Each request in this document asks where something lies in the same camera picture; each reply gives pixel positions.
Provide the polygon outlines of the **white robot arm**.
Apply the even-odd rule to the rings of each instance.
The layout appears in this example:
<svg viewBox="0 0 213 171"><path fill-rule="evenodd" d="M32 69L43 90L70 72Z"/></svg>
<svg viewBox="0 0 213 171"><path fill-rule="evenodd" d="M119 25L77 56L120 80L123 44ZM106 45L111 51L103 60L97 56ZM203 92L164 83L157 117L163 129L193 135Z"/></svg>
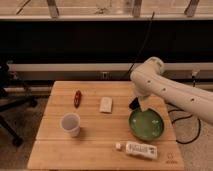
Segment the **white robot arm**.
<svg viewBox="0 0 213 171"><path fill-rule="evenodd" d="M138 96L155 94L213 125L213 92L191 87L162 76L164 62L150 57L130 74Z"/></svg>

